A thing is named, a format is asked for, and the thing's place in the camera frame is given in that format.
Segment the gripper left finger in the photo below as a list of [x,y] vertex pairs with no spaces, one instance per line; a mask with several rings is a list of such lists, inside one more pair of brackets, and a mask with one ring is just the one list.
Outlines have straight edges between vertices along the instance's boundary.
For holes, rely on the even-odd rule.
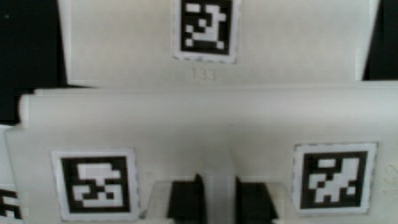
[[141,224],[206,224],[201,175],[196,175],[192,180],[155,183]]

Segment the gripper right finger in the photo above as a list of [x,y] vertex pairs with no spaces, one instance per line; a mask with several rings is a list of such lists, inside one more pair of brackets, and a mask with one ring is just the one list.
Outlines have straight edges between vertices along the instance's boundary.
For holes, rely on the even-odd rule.
[[237,180],[235,224],[302,224],[281,183]]

